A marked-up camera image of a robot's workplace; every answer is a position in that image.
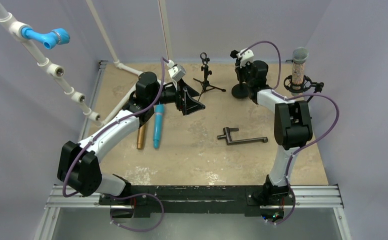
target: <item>cable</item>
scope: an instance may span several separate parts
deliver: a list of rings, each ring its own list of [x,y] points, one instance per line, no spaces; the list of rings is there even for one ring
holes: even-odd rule
[[[250,48],[258,45],[258,44],[271,44],[272,46],[275,47],[276,51],[278,52],[278,59],[279,59],[279,71],[278,71],[278,81],[276,82],[276,86],[273,88],[274,90],[279,86],[279,81],[281,80],[281,53],[279,52],[278,47],[271,41],[258,41],[255,44],[247,47],[245,50],[243,50],[239,55],[243,55],[247,50]]]
[[[152,197],[155,200],[157,200],[157,202],[160,204],[160,207],[161,207],[160,219],[158,220],[158,222],[154,226],[149,227],[149,228],[145,228],[145,229],[137,229],[137,228],[131,228],[131,227],[128,227],[128,226],[121,225],[120,223],[117,223],[117,222],[114,221],[112,212],[110,211],[111,223],[115,224],[116,226],[118,226],[120,228],[129,230],[129,231],[132,231],[132,232],[137,232],[137,233],[148,232],[148,231],[151,231],[151,230],[155,229],[156,227],[158,227],[158,225],[160,225],[160,223],[163,221],[163,218],[164,218],[164,206],[163,206],[163,203],[158,199],[158,197],[156,197],[156,196],[154,196],[152,194],[149,194],[149,193],[138,193],[138,194],[134,194],[134,195],[131,195],[131,196],[126,196],[126,197],[115,197],[115,196],[112,196],[112,195],[107,195],[107,196],[113,198],[114,200],[123,201],[123,200],[131,199],[131,198],[135,198],[135,197],[138,197],[138,196],[142,196],[142,195],[146,195],[146,196]]]
[[[297,149],[296,151],[294,151],[291,156],[289,156],[289,160],[288,160],[288,164],[287,164],[287,168],[285,170],[285,176],[286,176],[286,181],[287,181],[287,186],[288,186],[288,189],[292,191],[292,197],[293,197],[293,205],[292,205],[292,208],[291,210],[289,211],[289,213],[287,214],[286,217],[284,217],[281,221],[279,222],[275,222],[275,225],[278,225],[278,224],[281,224],[283,223],[284,221],[286,221],[290,216],[291,214],[294,212],[294,208],[295,208],[295,195],[294,195],[294,191],[292,190],[291,188],[291,184],[289,183],[289,179],[288,179],[288,172],[289,172],[289,167],[291,165],[291,162],[292,162],[292,158],[294,157],[294,155],[298,154],[301,150],[303,149],[306,149],[308,147],[310,147],[311,145],[317,143],[318,141],[322,140],[322,138],[324,138],[326,135],[328,135],[328,133],[330,131],[332,131],[332,129],[334,129],[335,125],[337,124],[338,122],[338,119],[339,119],[339,108],[338,108],[338,105],[337,103],[335,103],[334,100],[332,100],[330,97],[328,96],[324,96],[324,95],[321,95],[321,94],[317,94],[317,93],[308,93],[308,94],[303,94],[303,95],[297,95],[297,96],[293,96],[291,98],[285,98],[283,96],[281,96],[280,94],[278,94],[277,92],[274,92],[272,91],[272,94],[283,99],[283,100],[294,100],[294,99],[298,99],[298,98],[302,98],[302,97],[311,97],[311,96],[314,96],[314,97],[323,97],[323,98],[326,98],[328,99],[332,104],[334,104],[334,107],[335,107],[335,111],[336,111],[336,115],[335,115],[335,119],[334,119],[334,122],[332,123],[331,127],[329,127],[329,129],[324,133],[322,134],[320,137],[316,138],[314,141],[311,141],[310,143],[306,144],[305,146],[302,146],[301,148]]]
[[[70,173],[73,171],[74,167],[76,166],[76,163],[78,162],[79,158],[82,156],[82,154],[86,151],[86,149],[88,149],[89,146],[93,145],[94,142],[103,134],[105,133],[108,129],[110,129],[111,127],[113,127],[114,125],[118,124],[119,122],[123,121],[123,120],[126,120],[130,117],[135,117],[135,116],[138,116],[140,114],[143,114],[145,113],[146,111],[148,111],[149,109],[153,108],[155,103],[157,103],[158,99],[160,98],[161,96],[161,91],[163,90],[163,85],[164,85],[164,62],[169,62],[168,60],[166,60],[164,57],[161,57],[161,82],[160,82],[160,88],[158,89],[158,93],[157,93],[157,96],[155,97],[155,99],[153,100],[153,102],[148,106],[146,107],[145,109],[141,110],[141,111],[138,111],[136,113],[132,113],[130,115],[127,115],[127,116],[124,116],[108,125],[106,125],[99,133],[97,133],[92,141],[89,141],[86,146],[84,146],[82,148],[82,150],[79,152],[79,154],[77,154],[76,158],[73,160],[72,164],[70,165],[69,167],[69,170],[67,171],[67,174],[66,174],[66,177],[64,178],[64,184],[63,184],[63,196],[68,198],[68,197],[71,197],[71,196],[74,196],[75,194],[78,193],[78,191],[75,191],[73,193],[70,193],[70,194],[67,194],[66,193],[66,189],[67,189],[67,184],[69,183],[69,178],[70,178]]]

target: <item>black bracket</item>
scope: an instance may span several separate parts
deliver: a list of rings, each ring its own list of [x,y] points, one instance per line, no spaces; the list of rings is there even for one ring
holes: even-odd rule
[[[200,54],[200,58],[201,58],[201,61],[203,62],[203,65],[207,65],[208,62],[210,61],[210,58],[207,57],[207,53],[205,53],[205,52],[202,52]]]
[[[223,134],[218,135],[217,139],[225,139],[227,145],[235,145],[235,144],[247,144],[247,143],[253,143],[253,142],[264,142],[267,143],[267,137],[256,137],[256,138],[248,138],[248,139],[242,139],[242,140],[232,140],[231,138],[231,132],[237,132],[239,131],[239,128],[223,128]]]
[[[68,141],[63,145],[57,172],[57,178],[60,181],[64,182],[70,165],[81,150],[82,148],[72,141]],[[79,160],[70,174],[68,185],[80,192],[83,196],[90,196],[102,181],[98,158],[94,152],[86,151]]]
[[[308,76],[304,75],[303,77],[303,83],[302,84],[294,84],[292,82],[292,75],[289,75],[284,80],[284,87],[290,93],[294,94],[300,94],[303,93],[311,88],[314,88],[314,93],[322,92],[323,89],[323,83],[318,83],[312,81]]]

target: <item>mesh microphone grille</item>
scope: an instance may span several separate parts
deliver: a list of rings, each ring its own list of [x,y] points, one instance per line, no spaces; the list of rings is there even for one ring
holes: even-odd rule
[[[309,56],[309,51],[304,47],[298,47],[292,52],[292,60],[296,64],[303,64],[307,57]]]

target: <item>beige tabletop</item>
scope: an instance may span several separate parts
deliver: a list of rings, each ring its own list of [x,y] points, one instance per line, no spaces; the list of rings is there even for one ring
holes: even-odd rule
[[[203,79],[201,64],[182,64],[186,69],[184,81],[197,91],[201,85],[192,80]],[[161,75],[160,65],[128,64],[140,71]],[[136,149],[134,132],[117,144],[102,160],[103,173],[117,174],[135,185],[261,185],[270,172],[276,156],[273,137],[274,115],[250,99],[235,99],[232,87],[237,84],[233,64],[210,64],[212,85],[225,88],[209,91],[200,102],[206,109],[182,116],[173,103],[165,106],[160,148],[153,148],[154,117],[147,123],[145,148]],[[291,65],[282,65],[282,80],[291,74]],[[276,85],[278,65],[270,64],[267,82]],[[169,77],[166,70],[166,82]],[[95,111],[103,119],[122,99],[137,76],[108,64],[100,88]],[[277,91],[290,96],[281,84]],[[269,142],[255,142],[227,146],[217,140],[224,127],[239,128],[231,134],[234,140],[268,137]],[[98,129],[92,126],[90,133]],[[293,185],[327,184],[320,154],[316,145],[302,151],[295,163]]]

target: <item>blue microphone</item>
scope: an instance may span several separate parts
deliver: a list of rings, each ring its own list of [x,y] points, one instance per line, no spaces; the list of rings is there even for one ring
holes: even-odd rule
[[[155,149],[158,149],[158,146],[160,145],[163,115],[164,115],[164,105],[159,104],[155,107],[154,136],[153,136],[153,142],[154,142]]]

